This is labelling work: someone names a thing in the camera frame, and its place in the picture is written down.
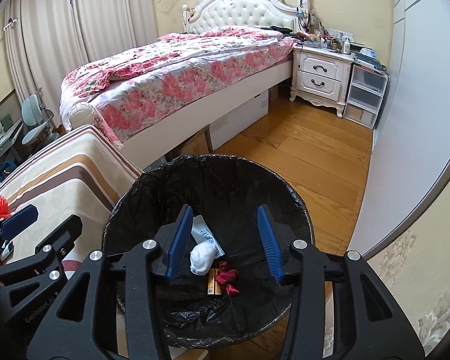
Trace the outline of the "white tissue wrapper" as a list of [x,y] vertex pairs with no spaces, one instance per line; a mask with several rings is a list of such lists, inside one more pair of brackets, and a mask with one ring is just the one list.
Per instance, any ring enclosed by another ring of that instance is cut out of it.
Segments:
[[225,255],[202,215],[193,218],[191,235],[196,245],[190,252],[190,271],[203,276],[209,272],[215,259]]

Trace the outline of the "brown bottle gold label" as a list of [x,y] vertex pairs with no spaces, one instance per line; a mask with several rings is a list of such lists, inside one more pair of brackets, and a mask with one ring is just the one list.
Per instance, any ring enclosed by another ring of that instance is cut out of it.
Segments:
[[208,272],[207,294],[212,296],[221,296],[222,288],[218,281],[216,281],[216,269],[211,268]]

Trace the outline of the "dark red wrapper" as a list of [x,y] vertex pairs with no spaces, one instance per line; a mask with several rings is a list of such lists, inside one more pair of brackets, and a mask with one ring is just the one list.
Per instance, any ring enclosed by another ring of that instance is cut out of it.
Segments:
[[235,287],[235,280],[239,275],[238,270],[232,269],[227,262],[221,261],[215,274],[215,282],[219,285],[222,293],[229,297],[238,295],[240,291]]

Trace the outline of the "black lined trash bin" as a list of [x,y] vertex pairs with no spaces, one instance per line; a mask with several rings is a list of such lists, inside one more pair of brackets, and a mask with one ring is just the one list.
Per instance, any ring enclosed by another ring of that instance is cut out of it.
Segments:
[[314,240],[306,205],[292,186],[268,168],[224,154],[185,155],[145,172],[118,201],[105,225],[107,254],[130,250],[176,221],[184,205],[201,216],[238,271],[237,294],[211,296],[207,280],[184,261],[172,283],[157,285],[167,343],[205,349],[239,344],[260,335],[289,312],[293,290],[271,276],[257,230],[257,209]]

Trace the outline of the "striped bed sheet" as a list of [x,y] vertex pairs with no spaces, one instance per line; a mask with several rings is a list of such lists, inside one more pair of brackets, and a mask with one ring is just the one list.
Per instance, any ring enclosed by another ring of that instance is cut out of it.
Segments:
[[175,221],[126,252],[101,250],[106,219],[138,175],[86,127],[30,158],[0,186],[11,216],[28,205],[38,210],[38,219],[11,241],[0,237],[0,267],[32,256],[70,215],[82,220],[82,234],[62,261],[68,281],[24,359],[119,359],[120,345],[127,346],[128,359],[171,358],[156,288],[169,283],[165,247]]

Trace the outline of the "grey blue desk chair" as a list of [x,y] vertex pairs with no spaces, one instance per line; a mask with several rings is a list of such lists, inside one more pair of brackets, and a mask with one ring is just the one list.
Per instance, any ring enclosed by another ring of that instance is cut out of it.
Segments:
[[60,136],[53,131],[54,113],[43,104],[40,93],[39,89],[21,105],[22,121],[28,127],[28,132],[22,139],[23,146],[38,143],[39,147],[45,147]]

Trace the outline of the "white round bedpost knob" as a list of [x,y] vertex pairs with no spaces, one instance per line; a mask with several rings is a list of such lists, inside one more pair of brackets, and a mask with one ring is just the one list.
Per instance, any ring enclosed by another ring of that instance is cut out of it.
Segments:
[[69,121],[73,129],[80,128],[84,125],[93,125],[94,119],[95,111],[86,102],[77,102],[70,109]]

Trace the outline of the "white under-bed storage box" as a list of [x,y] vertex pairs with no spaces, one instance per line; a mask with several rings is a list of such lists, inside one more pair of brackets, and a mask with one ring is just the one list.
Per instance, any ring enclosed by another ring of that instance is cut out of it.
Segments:
[[207,143],[214,151],[268,114],[268,92],[262,92],[209,125]]

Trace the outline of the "pink floral quilt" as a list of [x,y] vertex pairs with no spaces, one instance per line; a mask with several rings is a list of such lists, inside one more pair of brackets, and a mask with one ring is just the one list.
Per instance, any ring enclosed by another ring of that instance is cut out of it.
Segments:
[[249,26],[169,33],[70,72],[61,83],[61,122],[71,131],[71,107],[86,102],[95,111],[93,126],[120,147],[187,105],[283,63],[295,43]]

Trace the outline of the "white two-drawer nightstand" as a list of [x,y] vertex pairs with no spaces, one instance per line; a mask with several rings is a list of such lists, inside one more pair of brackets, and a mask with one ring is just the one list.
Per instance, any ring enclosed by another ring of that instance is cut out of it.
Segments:
[[352,66],[349,55],[296,43],[289,101],[300,97],[315,107],[334,108],[342,118]]

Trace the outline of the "clear plastic drawer unit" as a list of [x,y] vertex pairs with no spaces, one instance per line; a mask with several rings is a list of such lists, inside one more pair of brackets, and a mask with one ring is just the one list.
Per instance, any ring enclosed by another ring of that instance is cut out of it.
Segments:
[[354,63],[347,92],[344,118],[374,129],[385,98],[389,76],[363,63]]

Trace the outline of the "beige curtains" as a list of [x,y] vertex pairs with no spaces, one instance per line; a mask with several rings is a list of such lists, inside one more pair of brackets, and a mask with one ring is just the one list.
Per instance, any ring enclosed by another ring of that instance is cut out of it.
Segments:
[[2,0],[7,60],[20,101],[39,92],[59,125],[74,69],[158,37],[153,0]]

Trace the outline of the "white bed with headboard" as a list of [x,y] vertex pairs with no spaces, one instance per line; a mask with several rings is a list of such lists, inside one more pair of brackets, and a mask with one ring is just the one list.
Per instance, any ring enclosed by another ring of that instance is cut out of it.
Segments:
[[64,127],[96,127],[143,168],[291,76],[297,8],[283,0],[204,0],[183,17],[182,33],[70,72]]

